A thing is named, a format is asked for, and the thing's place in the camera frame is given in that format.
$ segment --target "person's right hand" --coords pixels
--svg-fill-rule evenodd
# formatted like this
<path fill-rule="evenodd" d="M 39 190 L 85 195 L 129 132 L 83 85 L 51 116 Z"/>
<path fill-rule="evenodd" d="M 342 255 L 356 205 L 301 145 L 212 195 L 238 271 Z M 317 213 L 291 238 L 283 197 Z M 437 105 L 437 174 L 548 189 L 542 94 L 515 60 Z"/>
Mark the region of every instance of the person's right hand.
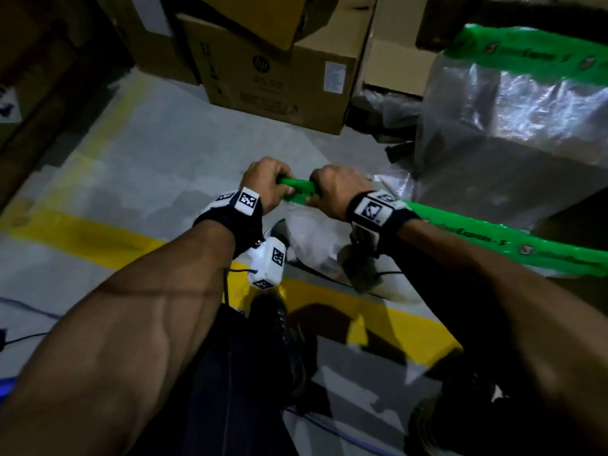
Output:
<path fill-rule="evenodd" d="M 349 167 L 327 165 L 315 169 L 310 180 L 321 187 L 321 196 L 306 199 L 308 206 L 320 209 L 332 219 L 346 221 L 346 209 L 361 192 L 371 190 L 369 181 L 359 171 Z"/>

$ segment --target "white sensor device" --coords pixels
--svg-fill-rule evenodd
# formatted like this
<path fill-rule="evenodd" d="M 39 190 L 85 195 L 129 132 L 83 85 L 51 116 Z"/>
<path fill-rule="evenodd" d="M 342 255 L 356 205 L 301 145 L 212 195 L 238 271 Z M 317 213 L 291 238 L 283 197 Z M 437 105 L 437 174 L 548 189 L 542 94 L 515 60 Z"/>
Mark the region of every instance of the white sensor device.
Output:
<path fill-rule="evenodd" d="M 285 245 L 278 238 L 269 237 L 257 248 L 249 248 L 247 254 L 251 257 L 252 270 L 247 281 L 259 289 L 268 289 L 278 286 L 283 279 L 285 267 Z"/>

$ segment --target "black wristband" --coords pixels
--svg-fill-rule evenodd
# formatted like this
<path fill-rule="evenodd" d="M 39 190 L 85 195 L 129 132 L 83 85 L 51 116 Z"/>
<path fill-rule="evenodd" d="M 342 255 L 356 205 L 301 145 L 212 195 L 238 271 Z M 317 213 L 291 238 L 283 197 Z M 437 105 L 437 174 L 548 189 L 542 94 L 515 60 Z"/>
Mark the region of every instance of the black wristband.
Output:
<path fill-rule="evenodd" d="M 353 226 L 353 244 L 363 247 L 373 257 L 386 254 L 397 231 L 411 219 L 420 219 L 420 216 L 384 190 L 360 193 L 346 209 L 346 220 Z"/>
<path fill-rule="evenodd" d="M 257 194 L 251 195 L 251 193 L 254 192 L 239 190 L 222 194 L 215 202 L 205 208 L 192 224 L 192 227 L 194 227 L 202 221 L 215 221 L 230 230 L 234 235 L 236 244 L 232 259 L 264 239 L 262 233 L 262 202 L 257 198 Z"/>

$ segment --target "green plastic handle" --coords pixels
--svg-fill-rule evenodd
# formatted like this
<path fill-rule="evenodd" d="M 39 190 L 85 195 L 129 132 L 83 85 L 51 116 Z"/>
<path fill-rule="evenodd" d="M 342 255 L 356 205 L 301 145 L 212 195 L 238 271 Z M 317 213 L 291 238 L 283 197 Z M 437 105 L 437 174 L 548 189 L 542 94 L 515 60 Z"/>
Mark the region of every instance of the green plastic handle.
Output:
<path fill-rule="evenodd" d="M 279 182 L 295 189 L 295 195 L 288 201 L 300 205 L 305 205 L 306 198 L 320 192 L 318 186 L 309 180 L 284 177 Z M 505 225 L 467 218 L 418 203 L 405 203 L 424 221 L 520 264 L 580 276 L 606 276 L 608 274 L 608 252 L 606 251 L 544 240 Z"/>
<path fill-rule="evenodd" d="M 282 177 L 279 183 L 289 185 L 295 189 L 293 197 L 289 198 L 288 201 L 292 203 L 298 203 L 299 205 L 306 205 L 306 199 L 316 194 L 320 194 L 321 190 L 311 180 L 302 179 L 290 179 L 289 177 Z"/>

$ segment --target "shoe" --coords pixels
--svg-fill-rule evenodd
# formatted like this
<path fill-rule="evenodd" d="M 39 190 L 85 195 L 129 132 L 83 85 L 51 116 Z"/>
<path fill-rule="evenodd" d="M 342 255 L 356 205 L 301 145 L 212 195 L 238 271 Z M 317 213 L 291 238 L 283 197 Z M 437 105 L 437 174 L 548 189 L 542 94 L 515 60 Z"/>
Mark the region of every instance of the shoe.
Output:
<path fill-rule="evenodd" d="M 299 329 L 288 327 L 287 308 L 277 290 L 260 291 L 255 296 L 247 323 L 255 344 L 256 369 L 262 372 L 262 390 L 282 407 L 295 404 L 307 383 L 301 358 L 304 337 Z"/>

